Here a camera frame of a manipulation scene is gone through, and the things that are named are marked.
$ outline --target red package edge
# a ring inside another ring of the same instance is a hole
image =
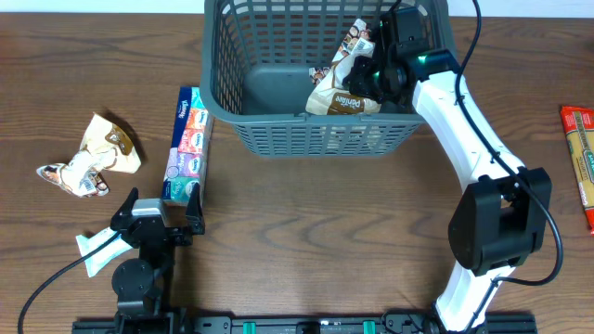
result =
[[[565,130],[565,135],[569,134],[572,131],[577,130],[575,126],[575,117],[574,112],[581,112],[582,116],[587,115],[588,117],[585,118],[584,128],[587,130],[594,130],[594,110],[582,107],[572,107],[572,106],[563,106],[561,109],[561,117],[563,122],[563,129]],[[586,219],[590,225],[590,235],[594,237],[594,209],[585,209],[586,212]]]

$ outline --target cable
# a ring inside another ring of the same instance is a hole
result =
[[[466,54],[466,57],[462,61],[462,65],[460,66],[460,70],[458,72],[458,75],[456,76],[456,83],[455,83],[456,101],[457,101],[460,109],[462,110],[464,117],[466,117],[466,121],[468,121],[472,130],[476,133],[476,135],[479,137],[481,142],[483,142],[483,145],[489,151],[489,153],[493,157],[493,160],[496,161],[501,166],[501,168],[503,168],[503,170],[505,170],[513,178],[513,180],[520,186],[520,188],[523,191],[525,191],[526,194],[528,195],[528,197],[530,197],[530,199],[536,204],[538,209],[540,209],[540,211],[542,211],[545,214],[545,217],[547,218],[547,221],[549,222],[549,226],[550,226],[550,230],[553,234],[553,238],[555,239],[555,247],[557,249],[557,258],[555,259],[555,266],[553,267],[553,270],[550,272],[550,274],[547,277],[537,280],[537,281],[530,281],[530,280],[518,279],[518,278],[513,278],[513,277],[504,277],[504,276],[503,277],[495,277],[491,281],[491,286],[489,287],[488,292],[484,295],[483,299],[481,300],[481,303],[479,304],[478,309],[472,316],[471,322],[466,327],[465,332],[468,332],[472,328],[472,324],[474,323],[474,321],[476,320],[478,315],[483,311],[484,306],[486,305],[486,302],[488,301],[488,299],[491,296],[491,293],[493,292],[495,287],[498,286],[499,282],[510,282],[510,283],[520,284],[520,285],[529,286],[529,287],[543,286],[543,285],[549,283],[550,281],[552,281],[553,279],[555,279],[555,277],[561,271],[561,267],[563,264],[563,244],[562,244],[562,240],[561,240],[561,234],[559,232],[559,227],[557,227],[557,224],[555,223],[555,220],[553,219],[549,210],[545,207],[545,205],[538,198],[536,193],[530,188],[530,186],[527,185],[524,182],[524,180],[522,178],[520,178],[520,176],[518,176],[518,174],[515,173],[510,168],[510,166],[499,157],[499,152],[497,152],[491,146],[491,144],[489,144],[489,141],[481,133],[481,130],[478,128],[478,126],[476,126],[476,123],[474,123],[474,120],[472,119],[470,113],[468,112],[468,110],[466,109],[466,106],[463,103],[464,96],[460,93],[460,82],[462,80],[462,73],[466,69],[466,65],[468,65],[468,62],[472,56],[472,52],[474,52],[474,48],[476,47],[476,44],[478,43],[479,36],[481,35],[481,28],[483,26],[483,16],[481,15],[481,8],[479,7],[478,0],[472,0],[472,3],[474,4],[474,8],[476,9],[476,32],[474,34],[474,38],[472,39],[471,47],[469,48],[468,53]]]
[[[53,276],[48,278],[47,281],[44,282],[44,284],[42,284],[39,288],[37,288],[37,290],[31,295],[31,297],[29,297],[29,300],[27,300],[27,302],[25,302],[25,305],[22,307],[22,310],[20,310],[19,323],[17,324],[18,333],[23,334],[23,325],[25,322],[25,315],[27,314],[27,311],[29,311],[29,307],[31,307],[31,304],[33,303],[35,298],[37,298],[37,296],[41,293],[41,291],[43,291],[45,288],[47,288],[47,286],[52,284],[58,277],[62,276],[64,273],[71,270],[73,267],[77,266],[80,263],[83,263],[84,261],[86,261],[90,257],[92,257],[93,255],[97,254],[104,248],[108,247],[108,245],[111,242],[113,242],[115,239],[117,239],[119,236],[120,236],[120,232],[116,233],[111,238],[109,238],[107,241],[105,241],[103,244],[101,244],[101,246],[97,247],[96,249],[94,249],[90,253],[86,254],[82,258],[80,258],[80,259],[74,261],[73,263],[68,264],[64,268],[60,269],[57,273],[55,273]]]

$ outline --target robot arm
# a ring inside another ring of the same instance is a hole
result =
[[[417,113],[425,119],[437,135],[448,158],[454,165],[462,191],[465,191],[469,188],[469,185],[473,185],[472,188],[475,188],[475,186],[478,185],[477,182],[479,182],[479,178],[484,175],[488,176],[490,179],[502,179],[509,175],[499,166],[499,164],[492,160],[491,155],[481,143],[476,133],[471,129],[466,118],[460,111],[454,93],[456,76],[456,73],[453,71],[445,71],[430,75],[429,80],[418,81],[414,90],[413,106]],[[514,169],[516,173],[522,173],[522,170],[525,170],[522,162],[511,154],[489,126],[481,111],[479,111],[472,100],[464,78],[462,78],[460,86],[460,91],[464,95],[463,103],[465,103],[467,110],[481,132],[489,140],[491,145],[500,152],[501,159]],[[499,199],[495,197],[493,200],[496,201],[495,205],[500,207]],[[487,304],[475,317],[476,320],[473,322],[472,327],[475,328],[481,325],[484,322],[484,312],[487,305],[491,302],[493,296],[497,292],[497,288],[489,290],[491,280],[497,276],[509,276],[513,272],[515,265],[510,265],[512,262],[505,260],[511,259],[522,251],[527,251],[510,250],[508,254],[497,259],[499,260],[499,263],[494,261],[494,263],[489,264],[487,270],[484,270],[484,266],[483,270],[478,271],[476,270],[476,266],[470,268],[472,266],[472,261],[465,261],[465,265],[462,265],[458,259],[463,258],[463,256],[460,257],[457,252],[460,247],[460,241],[476,241],[477,235],[481,234],[480,229],[489,230],[491,229],[491,225],[497,225],[497,222],[486,222],[485,220],[480,219],[478,215],[474,215],[473,218],[475,218],[476,221],[473,226],[471,222],[466,222],[470,224],[470,227],[477,227],[473,230],[474,233],[466,233],[466,240],[453,238],[453,229],[456,230],[456,228],[453,227],[452,224],[460,225],[460,220],[458,219],[456,221],[456,218],[457,215],[459,218],[458,211],[462,210],[468,212],[469,207],[465,207],[461,202],[458,206],[457,214],[455,214],[454,220],[450,224],[449,230],[450,246],[455,253],[457,261],[444,293],[437,299],[434,305],[435,312],[439,317],[441,325],[447,331],[464,331],[472,321],[473,314],[479,308],[483,297],[490,291]],[[542,227],[542,231],[544,226],[541,226],[537,222],[535,223],[537,226],[535,227]],[[475,245],[476,248],[482,249],[483,253],[481,256],[484,256],[484,252],[489,247],[485,246],[486,243],[488,242],[483,243],[483,245]]]

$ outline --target wood grain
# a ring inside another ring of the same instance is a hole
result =
[[[0,15],[0,331],[14,332],[32,291],[78,257],[74,236],[104,228],[132,186],[158,197],[180,85],[200,83],[203,16]],[[465,52],[473,19],[453,19]],[[594,21],[485,19],[468,68],[473,96],[508,146],[549,173],[565,242],[560,277],[504,285],[491,310],[536,315],[541,333],[594,330],[594,240],[577,195],[559,109],[594,107]],[[135,129],[146,159],[105,173],[111,192],[76,199],[35,175],[67,161],[93,112]],[[236,315],[370,314],[427,308],[454,259],[446,227],[460,189],[427,127],[378,159],[267,160],[217,122],[209,157],[207,235],[178,252],[174,302]],[[516,276],[540,278],[541,252]],[[113,269],[78,267],[37,299],[27,333],[64,333],[77,317],[115,312]]]

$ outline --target gray basket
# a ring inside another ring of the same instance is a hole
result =
[[[375,24],[393,3],[206,0],[200,85],[205,107],[231,123],[246,148],[262,156],[393,151],[423,123],[410,107],[384,104],[372,115],[305,112],[314,89],[308,69],[331,63],[357,18]],[[446,0],[404,0],[400,6],[419,6],[433,48],[455,51]],[[431,29],[437,24],[447,27],[445,33]]]

